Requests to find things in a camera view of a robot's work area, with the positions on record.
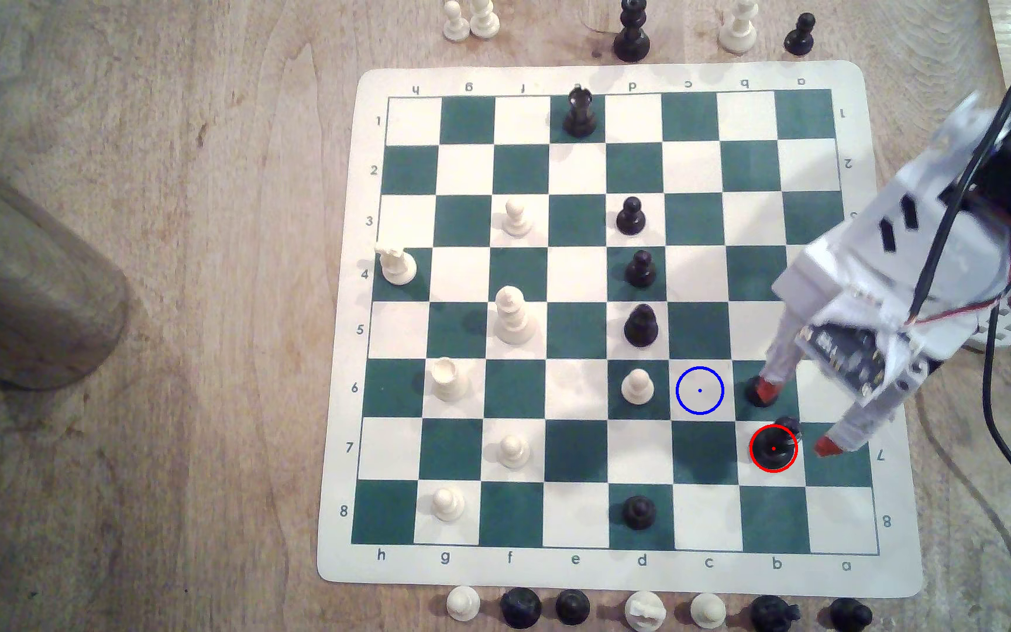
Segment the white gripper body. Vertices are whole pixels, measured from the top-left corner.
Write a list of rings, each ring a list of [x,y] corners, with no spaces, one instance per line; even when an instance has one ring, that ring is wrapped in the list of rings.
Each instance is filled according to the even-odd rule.
[[[966,194],[927,298],[914,292],[956,177],[899,174],[856,217],[806,246],[774,282],[785,309],[806,323],[795,338],[845,391],[925,380],[1011,294],[1011,221]]]

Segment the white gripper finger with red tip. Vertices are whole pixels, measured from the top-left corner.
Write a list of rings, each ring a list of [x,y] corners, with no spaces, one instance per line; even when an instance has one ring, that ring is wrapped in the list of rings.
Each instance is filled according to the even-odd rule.
[[[874,434],[891,422],[895,410],[922,384],[923,376],[899,379],[864,405],[852,404],[830,430],[814,443],[819,456],[837,455],[862,448]]]
[[[779,398],[783,387],[794,378],[803,355],[795,338],[805,323],[790,309],[784,310],[775,337],[767,349],[763,369],[751,378],[751,405],[771,407]]]

